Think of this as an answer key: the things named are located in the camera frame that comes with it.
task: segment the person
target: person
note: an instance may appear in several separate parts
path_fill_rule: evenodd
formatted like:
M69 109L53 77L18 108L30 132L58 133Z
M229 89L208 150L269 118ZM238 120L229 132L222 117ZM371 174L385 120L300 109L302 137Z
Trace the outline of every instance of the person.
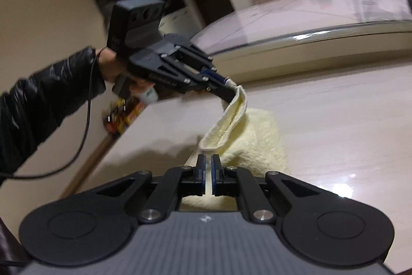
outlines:
M38 146L76 112L88 99L93 60L91 96L106 90L105 81L114 82L126 70L123 62L109 48L91 47L65 60L47 66L26 79L19 79L0 97L0 172L14 173ZM147 91L152 83L135 79L132 94ZM28 262L16 238L0 219L0 275L17 273L21 268L5 266L5 261Z

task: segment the fluffy yellow fabric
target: fluffy yellow fabric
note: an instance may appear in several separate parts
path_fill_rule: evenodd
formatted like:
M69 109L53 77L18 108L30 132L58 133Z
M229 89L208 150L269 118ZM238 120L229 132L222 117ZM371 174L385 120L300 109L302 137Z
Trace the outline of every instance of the fluffy yellow fabric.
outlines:
M236 89L236 96L226 107L223 116L202 138L198 150L186 165L195 166L198 154L219 154L222 166L238 166L249 169L254 176L263 177L265 172L288 172L286 155L281 136L272 112L247 109L247 98L242 86L228 80L228 86ZM210 165L207 166L206 193L204 196L183 198L181 210L236 210L231 197L212 195Z

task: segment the metal pivot bolt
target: metal pivot bolt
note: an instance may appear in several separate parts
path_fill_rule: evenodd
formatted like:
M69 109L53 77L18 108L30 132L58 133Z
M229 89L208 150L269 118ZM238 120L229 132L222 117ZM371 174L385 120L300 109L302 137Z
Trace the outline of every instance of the metal pivot bolt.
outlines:
M142 216L143 219L152 221L152 220L159 219L161 216L161 213L160 211L157 211L155 209L147 209L147 210L143 210L140 215Z
M253 213L253 217L259 221L266 221L273 218L273 213L269 210L257 210Z

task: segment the gray ribbed surface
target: gray ribbed surface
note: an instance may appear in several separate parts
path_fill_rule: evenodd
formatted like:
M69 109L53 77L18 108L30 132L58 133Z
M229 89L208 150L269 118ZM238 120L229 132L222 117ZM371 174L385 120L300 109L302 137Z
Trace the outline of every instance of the gray ribbed surface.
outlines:
M200 218L208 215L211 220ZM32 264L22 275L388 275L382 266L331 270L299 259L275 231L238 212L174 212L140 227L126 248L102 262L67 269Z

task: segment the human hand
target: human hand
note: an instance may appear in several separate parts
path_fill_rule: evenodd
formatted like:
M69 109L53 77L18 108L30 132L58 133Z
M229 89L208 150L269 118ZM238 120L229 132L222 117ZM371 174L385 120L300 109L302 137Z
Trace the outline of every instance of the human hand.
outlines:
M98 53L100 53L98 65L103 79L105 81L114 83L117 76L126 72L126 65L118 58L116 58L116 53L110 48L106 47L96 50L96 55ZM153 83L148 82L144 79L138 77L134 77L133 79L135 80L135 83L131 84L129 90L131 94L135 96L143 94L154 86Z

